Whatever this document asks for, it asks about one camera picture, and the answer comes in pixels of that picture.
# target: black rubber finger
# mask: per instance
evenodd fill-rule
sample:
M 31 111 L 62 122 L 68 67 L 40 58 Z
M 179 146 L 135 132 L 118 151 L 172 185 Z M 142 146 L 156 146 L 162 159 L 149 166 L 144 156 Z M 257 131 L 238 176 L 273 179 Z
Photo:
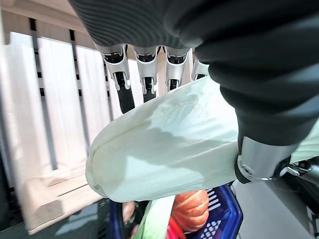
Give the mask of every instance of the black rubber finger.
M 146 89 L 146 94 L 143 95 L 144 103 L 150 101 L 156 97 L 156 92 L 152 94 L 151 89 Z
M 131 88 L 125 89 L 124 85 L 120 85 L 120 90 L 118 91 L 120 107 L 122 113 L 126 113 L 134 109 L 134 99 Z

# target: red vegetable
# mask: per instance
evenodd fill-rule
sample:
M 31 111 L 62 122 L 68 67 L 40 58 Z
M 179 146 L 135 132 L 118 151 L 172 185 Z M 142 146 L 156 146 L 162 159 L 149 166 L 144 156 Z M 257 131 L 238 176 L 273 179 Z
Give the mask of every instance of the red vegetable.
M 138 232 L 139 227 L 140 227 L 140 224 L 137 224 L 135 227 L 133 227 L 131 237 L 134 236 Z
M 178 236 L 178 239 L 186 239 L 183 231 L 180 229 L 177 222 L 174 220 L 174 218 L 172 216 L 169 218 L 168 225 L 175 232 L 175 234 Z
M 177 235 L 170 226 L 167 227 L 166 239 L 178 239 Z

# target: wooden slat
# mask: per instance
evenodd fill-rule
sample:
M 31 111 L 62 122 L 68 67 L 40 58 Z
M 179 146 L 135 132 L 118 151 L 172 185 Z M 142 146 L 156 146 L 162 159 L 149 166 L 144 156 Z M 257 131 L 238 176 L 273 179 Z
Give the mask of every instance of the wooden slat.
M 73 8 L 71 7 L 70 3 L 68 2 L 68 0 L 31 0 L 33 2 L 37 2 L 38 4 L 44 5 L 44 6 L 48 6 L 51 7 L 53 9 L 65 12 L 67 14 L 76 16 L 75 11 L 73 10 Z
M 126 50 L 126 57 L 132 60 L 136 59 L 134 47 L 132 45 L 128 45 L 128 49 Z
M 66 194 L 74 189 L 83 187 L 87 185 L 85 174 L 71 178 L 61 183 L 54 184 L 49 187 L 49 190 L 56 196 L 59 197 L 63 194 Z
M 50 173 L 43 175 L 41 179 L 48 187 L 64 182 L 76 177 L 77 175 L 84 174 L 85 163 L 86 162 L 77 163 L 75 166 L 68 167 L 67 170 L 53 170 Z
M 0 103 L 3 112 L 3 121 L 7 133 L 7 141 L 9 146 L 9 157 L 11 159 L 18 157 L 20 147 L 20 138 L 18 135 L 17 119 L 13 101 L 13 82 L 11 81 L 9 62 L 6 56 L 6 46 L 4 45 L 4 26 L 2 25 L 2 11 L 0 11 Z M 17 190 L 21 188 L 21 184 L 16 184 Z
M 26 227 L 32 230 L 63 215 L 62 203 L 40 179 L 30 179 L 23 190 Z
M 130 70 L 130 79 L 131 79 L 131 89 L 134 98 L 135 107 L 143 104 L 143 92 L 142 85 L 140 81 L 139 69 L 136 60 L 128 59 L 129 70 Z
M 38 21 L 37 33 L 57 166 L 68 170 L 87 156 L 72 46 L 68 29 Z
M 56 5 L 55 0 L 48 1 L 51 6 Z M 38 19 L 54 25 L 65 27 L 87 34 L 80 19 L 74 14 L 68 14 L 53 7 L 39 4 L 31 0 L 15 0 L 13 5 L 5 5 L 3 10 Z
M 38 83 L 39 83 L 39 87 L 40 88 L 44 88 L 44 81 L 43 81 L 43 78 L 38 78 Z M 81 86 L 81 82 L 80 81 L 76 81 L 76 85 L 78 87 L 79 90 L 82 89 L 82 86 Z M 108 82 L 105 82 L 105 85 L 106 85 L 106 90 L 109 91 L 109 83 Z
M 16 16 L 11 14 L 11 13 L 7 13 L 7 12 L 3 12 L 1 11 L 0 12 L 0 45 L 1 46 L 4 46 L 5 42 L 7 44 L 9 44 L 9 36 L 10 36 L 10 31 L 12 31 L 14 28 L 17 30 L 17 31 L 24 31 L 24 32 L 28 32 L 29 33 L 29 30 L 28 28 L 25 29 L 25 26 L 23 29 L 19 29 L 19 27 L 15 27 L 15 24 L 13 24 L 15 21 L 14 21 L 14 18 Z M 25 21 L 24 21 L 24 18 L 21 17 L 21 16 L 17 16 L 18 19 L 16 19 L 16 21 L 20 22 L 21 25 L 24 25 Z M 2 26 L 2 19 L 5 20 L 5 25 Z M 7 83 L 9 83 L 10 81 L 10 78 L 9 78 L 9 75 L 8 72 L 8 66 L 7 66 L 7 60 L 4 58 L 4 52 L 3 52 L 3 55 L 1 56 L 1 60 L 0 60 L 0 81 L 1 81 L 1 78 L 5 78 L 6 80 L 3 80 L 2 83 L 4 83 L 5 85 Z M 2 109 L 8 109 L 7 112 L 11 112 L 11 110 L 13 110 L 10 106 L 12 105 L 13 106 L 13 101 L 10 100 L 12 99 L 12 97 L 10 96 L 10 91 L 7 90 L 6 87 L 9 87 L 9 86 L 3 86 L 2 88 L 5 90 L 4 93 L 0 93 L 0 96 L 2 95 L 4 98 L 6 98 L 7 100 L 9 100 L 9 102 L 4 102 L 5 100 L 3 99 L 3 103 L 5 106 L 2 106 Z M 1 130 L 0 134 L 0 148 L 1 148 L 1 156 L 2 156 L 2 160 L 3 160 L 3 165 L 4 165 L 4 169 L 5 169 L 5 173 L 6 173 L 6 176 L 7 176 L 7 179 L 8 179 L 8 185 L 10 187 L 13 187 L 14 186 L 14 179 L 13 179 L 13 168 L 12 168 L 12 163 L 10 162 L 10 145 L 8 145 L 10 143 L 10 140 L 8 138 L 5 138 L 6 136 L 8 136 L 8 126 L 7 124 L 5 124 L 6 122 L 6 116 L 3 116 L 3 129 Z
M 15 0 L 0 0 L 1 6 L 13 6 Z
M 157 96 L 162 96 L 166 93 L 166 56 L 163 50 L 157 56 Z
M 2 21 L 5 44 L 10 43 L 10 32 L 30 35 L 29 20 L 27 17 L 2 11 Z
M 24 26 L 22 22 L 25 21 L 28 19 L 21 17 L 15 23 L 21 23 L 21 26 Z M 14 161 L 17 160 L 14 165 L 16 170 L 21 171 L 16 173 L 17 176 L 21 174 L 25 176 L 22 179 L 23 182 L 27 178 L 48 173 L 52 168 L 31 36 L 11 32 L 10 45 L 6 46 L 6 52 L 12 83 L 12 88 L 8 91 L 14 92 L 12 97 L 14 112 L 6 114 L 15 114 L 16 121 L 12 122 L 12 126 L 17 127 L 17 131 L 14 130 L 13 134 L 9 133 L 9 137 L 17 138 L 14 141 L 19 139 L 16 147 L 21 147 L 23 151 L 18 157 L 22 162 L 18 162 L 17 157 L 13 158 Z
M 75 37 L 75 41 L 76 41 L 77 46 L 84 46 L 84 47 L 96 50 L 96 47 L 93 43 L 93 40 L 88 34 L 84 34 L 82 32 L 75 31 L 74 37 Z
M 102 197 L 94 192 L 89 185 L 81 187 L 77 190 L 64 194 L 58 197 L 58 200 L 62 203 L 63 215 L 44 223 L 37 228 L 30 230 L 29 234 L 34 234 L 70 215 L 76 213 L 82 208 L 91 205 L 92 203 L 97 202 Z
M 103 59 L 98 51 L 81 46 L 76 46 L 76 55 L 91 145 L 97 134 L 111 121 Z
M 193 70 L 193 51 L 192 49 L 189 50 L 188 56 L 185 62 L 185 69 L 182 78 L 181 85 L 186 85 L 191 81 L 191 72 Z

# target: white cabbage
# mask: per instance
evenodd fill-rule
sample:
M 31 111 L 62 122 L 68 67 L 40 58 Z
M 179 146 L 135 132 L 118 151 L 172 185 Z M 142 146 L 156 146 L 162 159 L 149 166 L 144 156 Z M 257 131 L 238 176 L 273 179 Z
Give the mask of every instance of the white cabbage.
M 92 144 L 86 178 L 93 190 L 117 202 L 220 186 L 236 178 L 237 134 L 234 109 L 205 77 L 105 127 Z

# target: white wooden crate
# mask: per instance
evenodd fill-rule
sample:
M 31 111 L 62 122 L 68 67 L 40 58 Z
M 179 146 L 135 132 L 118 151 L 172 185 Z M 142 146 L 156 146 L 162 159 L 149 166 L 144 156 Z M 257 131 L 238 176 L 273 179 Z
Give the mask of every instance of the white wooden crate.
M 102 57 L 83 26 L 72 28 L 66 22 L 64 28 L 61 23 L 67 19 L 65 15 L 39 15 L 35 11 L 40 0 L 14 2 L 10 5 L 12 2 L 7 1 L 1 12 L 0 95 L 15 190 L 26 227 L 33 234 L 100 199 L 84 175 L 88 146 L 112 117 L 116 119 L 122 113 L 115 84 L 106 81 Z M 53 5 L 49 7 L 69 11 L 67 15 L 77 19 L 68 4 L 63 5 L 66 1 L 50 2 Z M 26 5 L 28 11 L 19 8 Z M 28 17 L 39 18 L 35 42 Z M 54 24 L 48 23 L 52 18 Z M 74 49 L 69 27 L 75 30 Z M 132 47 L 128 48 L 128 58 L 133 97 L 138 106 L 143 103 L 143 95 Z M 192 64 L 189 54 L 183 84 L 190 81 Z M 165 55 L 161 52 L 158 95 L 165 93 L 164 79 Z M 44 97 L 40 88 L 44 88 Z

